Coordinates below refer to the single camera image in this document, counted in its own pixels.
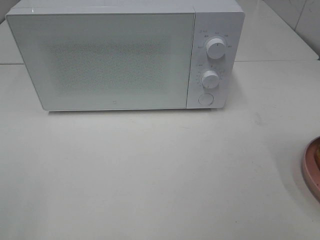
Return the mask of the white microwave door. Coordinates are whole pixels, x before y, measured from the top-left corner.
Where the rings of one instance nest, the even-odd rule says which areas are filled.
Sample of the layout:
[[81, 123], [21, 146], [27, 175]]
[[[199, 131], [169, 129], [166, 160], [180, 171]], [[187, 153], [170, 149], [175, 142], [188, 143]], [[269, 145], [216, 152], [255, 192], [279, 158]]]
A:
[[10, 15], [47, 111], [186, 106], [194, 15]]

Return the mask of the burger with lettuce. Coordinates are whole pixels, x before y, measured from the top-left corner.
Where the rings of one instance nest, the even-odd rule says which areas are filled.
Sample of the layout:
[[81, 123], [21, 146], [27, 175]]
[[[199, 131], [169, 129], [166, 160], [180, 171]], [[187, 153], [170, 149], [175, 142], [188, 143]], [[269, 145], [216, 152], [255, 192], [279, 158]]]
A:
[[320, 168], [320, 147], [316, 149], [314, 158], [318, 168]]

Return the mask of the white microwave oven body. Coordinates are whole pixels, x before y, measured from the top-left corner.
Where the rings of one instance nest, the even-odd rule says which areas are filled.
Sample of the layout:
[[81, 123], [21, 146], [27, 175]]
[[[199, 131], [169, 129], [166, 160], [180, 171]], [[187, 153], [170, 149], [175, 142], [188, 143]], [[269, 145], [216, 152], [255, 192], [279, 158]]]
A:
[[[8, 16], [133, 14], [194, 15], [186, 106], [95, 111], [222, 108], [227, 99], [245, 19], [244, 11], [234, 0], [21, 0], [9, 10], [5, 18], [8, 23]], [[206, 53], [205, 44], [213, 36], [221, 36], [226, 41], [225, 55], [219, 59], [210, 59]], [[218, 73], [220, 82], [217, 87], [213, 89], [203, 87], [201, 77], [206, 71]], [[210, 106], [199, 104], [199, 97], [202, 94], [212, 94], [213, 104]]]

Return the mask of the white lower timer knob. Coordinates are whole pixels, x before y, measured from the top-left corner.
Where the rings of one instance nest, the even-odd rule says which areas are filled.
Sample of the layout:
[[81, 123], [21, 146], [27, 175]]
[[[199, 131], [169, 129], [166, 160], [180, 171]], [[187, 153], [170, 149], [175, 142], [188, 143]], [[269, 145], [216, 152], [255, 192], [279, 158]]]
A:
[[206, 89], [214, 89], [220, 83], [220, 76], [214, 70], [208, 70], [201, 76], [202, 86]]

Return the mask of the round white door button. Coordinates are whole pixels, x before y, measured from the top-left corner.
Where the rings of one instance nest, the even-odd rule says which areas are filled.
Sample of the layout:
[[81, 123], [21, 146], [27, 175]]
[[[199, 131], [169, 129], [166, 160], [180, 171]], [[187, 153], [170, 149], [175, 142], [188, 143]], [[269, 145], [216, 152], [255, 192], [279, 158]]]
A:
[[214, 102], [214, 96], [210, 93], [204, 93], [198, 98], [198, 102], [203, 106], [210, 106]]

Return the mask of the pink round plate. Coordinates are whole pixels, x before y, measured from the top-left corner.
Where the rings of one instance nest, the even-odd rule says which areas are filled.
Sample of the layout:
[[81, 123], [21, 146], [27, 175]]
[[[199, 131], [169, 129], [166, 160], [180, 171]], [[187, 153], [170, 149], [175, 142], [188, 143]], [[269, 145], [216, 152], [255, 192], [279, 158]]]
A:
[[320, 137], [313, 139], [305, 148], [301, 161], [303, 179], [312, 195], [320, 201], [320, 168], [315, 161], [315, 152], [320, 147]]

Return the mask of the white upper power knob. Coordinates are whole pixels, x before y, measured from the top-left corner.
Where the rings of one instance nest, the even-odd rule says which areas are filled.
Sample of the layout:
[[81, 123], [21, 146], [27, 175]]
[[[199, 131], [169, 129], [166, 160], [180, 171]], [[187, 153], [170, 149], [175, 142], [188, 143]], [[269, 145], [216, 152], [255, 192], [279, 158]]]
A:
[[226, 53], [227, 42], [219, 35], [213, 36], [205, 43], [206, 54], [210, 59], [217, 60]]

